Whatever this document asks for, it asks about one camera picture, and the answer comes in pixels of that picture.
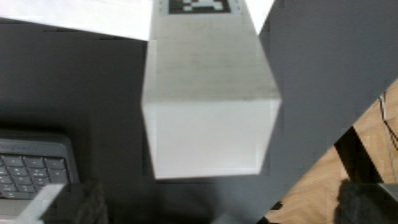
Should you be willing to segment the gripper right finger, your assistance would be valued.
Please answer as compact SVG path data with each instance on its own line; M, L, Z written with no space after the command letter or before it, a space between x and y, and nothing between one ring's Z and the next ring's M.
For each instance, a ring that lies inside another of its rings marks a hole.
M342 182L336 224L398 224L398 183Z

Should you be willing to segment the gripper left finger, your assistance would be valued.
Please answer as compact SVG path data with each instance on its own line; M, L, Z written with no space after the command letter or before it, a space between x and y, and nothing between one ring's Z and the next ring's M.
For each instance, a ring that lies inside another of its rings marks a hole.
M109 224L102 184L48 184L33 199L0 199L0 224Z

